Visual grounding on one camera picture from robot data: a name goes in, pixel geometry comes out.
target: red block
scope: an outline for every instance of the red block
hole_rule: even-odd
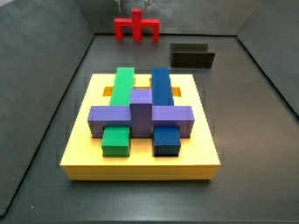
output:
[[[116,40],[120,41],[124,38],[122,27],[132,27],[133,41],[141,41],[142,39],[142,27],[153,28],[153,42],[158,41],[158,19],[142,19],[142,12],[140,9],[132,9],[132,18],[116,18],[114,19],[114,33]]]

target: yellow base platform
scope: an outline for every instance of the yellow base platform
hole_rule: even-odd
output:
[[[181,139],[178,157],[153,157],[152,139],[130,139],[129,157],[102,157],[101,139],[90,138],[89,107],[109,104],[108,89],[114,75],[94,73],[69,135],[59,167],[71,180],[176,180],[212,179],[220,160],[190,74],[172,74],[172,87],[180,91],[174,105],[192,107],[194,123],[190,138]],[[134,75],[134,88],[150,87],[150,75]]]

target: gray floor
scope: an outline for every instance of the gray floor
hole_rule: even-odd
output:
[[[70,182],[58,167],[93,71],[168,67],[170,43],[208,43],[193,73],[221,167],[208,181]],[[2,221],[299,221],[299,125],[234,38],[95,36]]]

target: toy block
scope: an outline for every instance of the toy block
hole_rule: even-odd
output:
[[[102,137],[103,127],[130,125],[128,106],[91,106],[87,113],[87,126],[91,137]]]
[[[116,40],[120,41],[124,38],[122,27],[130,26],[133,31],[133,41],[141,41],[142,39],[142,27],[153,28],[153,42],[158,41],[158,19],[142,19],[142,12],[140,9],[132,9],[132,18],[116,18],[114,19],[114,33]]]
[[[130,90],[134,85],[134,69],[132,67],[118,67],[116,69],[114,86],[109,105],[128,106]]]
[[[102,157],[129,157],[129,127],[105,127]]]
[[[153,106],[153,127],[178,127],[182,138],[190,137],[193,121],[190,106]]]
[[[153,128],[153,156],[178,157],[181,148],[178,128]]]
[[[132,137],[152,135],[152,89],[133,89],[130,93]]]
[[[102,92],[102,96],[110,96],[112,95],[112,91],[113,91],[112,87],[105,87],[103,88],[103,92]]]
[[[154,67],[152,69],[152,91],[154,106],[173,105],[173,92],[166,67]]]
[[[182,96],[181,90],[178,87],[172,87],[172,96],[177,96],[177,97]]]
[[[214,52],[206,44],[170,44],[169,62],[172,67],[210,68]]]
[[[134,85],[134,69],[132,67],[118,67],[116,69],[114,86],[110,96],[110,106],[128,106],[130,100],[130,90]],[[129,127],[106,126],[102,132],[102,156],[128,157],[129,156]]]

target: dark blue block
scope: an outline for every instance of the dark blue block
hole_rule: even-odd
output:
[[[180,148],[180,129],[177,127],[153,128],[153,156],[178,157]]]
[[[153,67],[152,69],[152,91],[154,106],[173,105],[173,91],[166,67]]]

